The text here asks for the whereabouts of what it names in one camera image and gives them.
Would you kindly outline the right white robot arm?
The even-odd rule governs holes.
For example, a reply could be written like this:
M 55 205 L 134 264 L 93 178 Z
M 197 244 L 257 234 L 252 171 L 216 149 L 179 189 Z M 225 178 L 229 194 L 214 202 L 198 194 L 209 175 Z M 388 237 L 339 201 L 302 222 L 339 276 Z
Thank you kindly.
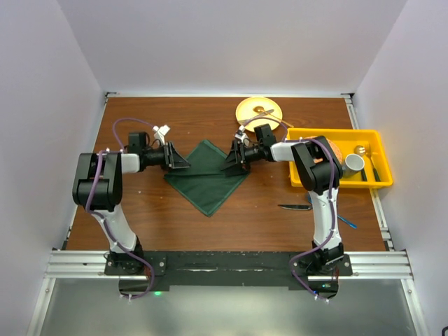
M 256 143 L 249 145 L 245 127 L 234 136 L 230 152 L 220 170 L 226 176 L 250 171 L 251 163 L 292 162 L 302 187 L 311 197 L 314 213 L 313 248 L 292 258 L 292 263 L 308 261 L 309 269 L 327 275 L 344 256 L 344 247 L 337 224 L 337 196 L 343 169 L 324 136 L 295 141 L 277 141 L 268 124 L 255 128 Z

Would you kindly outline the dark green cloth napkin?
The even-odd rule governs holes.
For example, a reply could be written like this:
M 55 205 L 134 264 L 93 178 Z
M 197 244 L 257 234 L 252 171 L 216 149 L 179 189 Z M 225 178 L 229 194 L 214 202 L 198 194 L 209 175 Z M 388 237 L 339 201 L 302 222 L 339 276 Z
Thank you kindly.
M 226 176 L 220 170 L 225 158 L 220 148 L 205 139 L 187 156 L 189 168 L 173 169 L 164 179 L 197 210 L 211 217 L 248 176 Z

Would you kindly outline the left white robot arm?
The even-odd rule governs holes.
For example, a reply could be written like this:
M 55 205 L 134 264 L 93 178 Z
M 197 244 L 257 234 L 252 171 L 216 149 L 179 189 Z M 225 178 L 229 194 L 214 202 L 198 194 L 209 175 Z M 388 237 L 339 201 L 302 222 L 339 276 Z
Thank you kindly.
M 132 132 L 128 145 L 119 151 L 81 153 L 73 181 L 75 204 L 98 222 L 109 243 L 107 265 L 128 274 L 151 273 L 137 234 L 132 231 L 121 206 L 123 175 L 159 166 L 164 170 L 187 169 L 190 163 L 177 152 L 172 142 L 155 134 L 157 147 L 146 132 Z

